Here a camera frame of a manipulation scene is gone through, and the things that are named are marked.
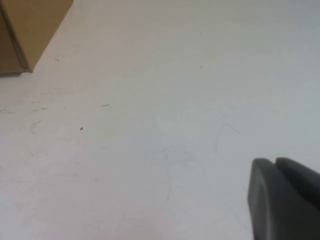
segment brown cardboard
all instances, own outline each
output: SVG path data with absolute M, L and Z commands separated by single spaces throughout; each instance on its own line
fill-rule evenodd
M 34 70 L 72 2 L 73 0 L 0 0 L 0 8 L 7 27 L 10 28 L 8 32 L 12 33 L 10 37 L 13 48 L 16 48 L 16 58 L 24 71 Z
M 22 70 L 6 22 L 0 11 L 0 74 L 21 73 Z

